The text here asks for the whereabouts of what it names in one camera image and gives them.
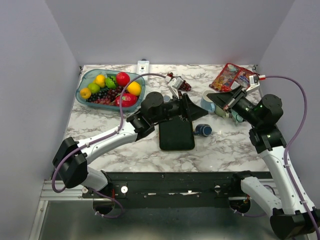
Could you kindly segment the light green ceramic mug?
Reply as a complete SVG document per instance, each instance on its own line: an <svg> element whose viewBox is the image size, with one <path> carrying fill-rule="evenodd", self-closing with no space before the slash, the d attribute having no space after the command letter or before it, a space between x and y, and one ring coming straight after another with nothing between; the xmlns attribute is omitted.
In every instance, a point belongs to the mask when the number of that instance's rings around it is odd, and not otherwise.
<svg viewBox="0 0 320 240"><path fill-rule="evenodd" d="M224 111L222 108L220 108L218 105L215 105L214 113L224 119L228 119L230 117L230 114L226 111Z"/></svg>

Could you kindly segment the light blue hexagonal mug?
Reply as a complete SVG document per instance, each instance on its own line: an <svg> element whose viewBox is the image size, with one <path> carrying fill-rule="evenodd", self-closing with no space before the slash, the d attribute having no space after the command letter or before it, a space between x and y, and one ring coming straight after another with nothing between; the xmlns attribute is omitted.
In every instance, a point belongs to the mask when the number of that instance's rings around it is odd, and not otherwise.
<svg viewBox="0 0 320 240"><path fill-rule="evenodd" d="M214 113L215 112L215 104L212 100L210 100L207 95L208 94L214 94L215 92L213 90L205 90L202 93L201 101L200 101L200 106L201 108L205 109L209 113Z"/></svg>

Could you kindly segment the dark blue gold-rimmed cup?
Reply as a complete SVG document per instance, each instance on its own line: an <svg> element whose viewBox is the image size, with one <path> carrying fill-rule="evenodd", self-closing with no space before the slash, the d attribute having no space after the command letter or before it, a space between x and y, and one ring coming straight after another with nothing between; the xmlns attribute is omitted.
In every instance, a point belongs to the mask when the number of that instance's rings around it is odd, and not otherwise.
<svg viewBox="0 0 320 240"><path fill-rule="evenodd" d="M198 124L193 132L196 136L209 137L213 130L208 124Z"/></svg>

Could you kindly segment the mint green bird-print mug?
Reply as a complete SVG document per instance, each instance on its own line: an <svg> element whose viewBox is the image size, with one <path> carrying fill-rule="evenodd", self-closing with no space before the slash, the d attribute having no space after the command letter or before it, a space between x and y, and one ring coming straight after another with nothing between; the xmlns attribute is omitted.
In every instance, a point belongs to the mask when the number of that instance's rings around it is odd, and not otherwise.
<svg viewBox="0 0 320 240"><path fill-rule="evenodd" d="M231 111L232 119L234 121L234 125L237 126L240 123L243 123L245 120L234 110Z"/></svg>

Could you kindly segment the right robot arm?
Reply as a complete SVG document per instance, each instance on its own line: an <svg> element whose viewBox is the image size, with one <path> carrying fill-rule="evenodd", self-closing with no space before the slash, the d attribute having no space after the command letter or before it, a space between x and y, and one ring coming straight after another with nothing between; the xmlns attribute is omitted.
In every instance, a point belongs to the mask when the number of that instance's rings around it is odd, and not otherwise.
<svg viewBox="0 0 320 240"><path fill-rule="evenodd" d="M279 196L272 194L249 172L236 175L230 191L249 195L269 217L274 234L281 240L315 233L320 235L320 211L306 194L292 165L286 143L277 122L283 115L282 101L267 94L254 104L241 87L207 97L219 108L233 110L251 125L249 138L272 176Z"/></svg>

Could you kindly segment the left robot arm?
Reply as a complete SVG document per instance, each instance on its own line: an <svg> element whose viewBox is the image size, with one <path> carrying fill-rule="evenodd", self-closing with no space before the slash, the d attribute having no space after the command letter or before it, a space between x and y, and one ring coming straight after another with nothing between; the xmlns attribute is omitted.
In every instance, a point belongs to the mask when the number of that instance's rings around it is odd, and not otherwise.
<svg viewBox="0 0 320 240"><path fill-rule="evenodd" d="M181 98L164 101L161 93L153 91L147 94L140 108L127 119L122 118L119 126L83 140L72 137L64 139L52 161L54 173L51 187L59 177L66 189L79 185L93 189L101 198L111 191L106 175L89 167L89 164L101 155L122 145L137 142L155 130L155 124L167 122L174 117L192 123L208 115L208 111L193 103L185 93Z"/></svg>

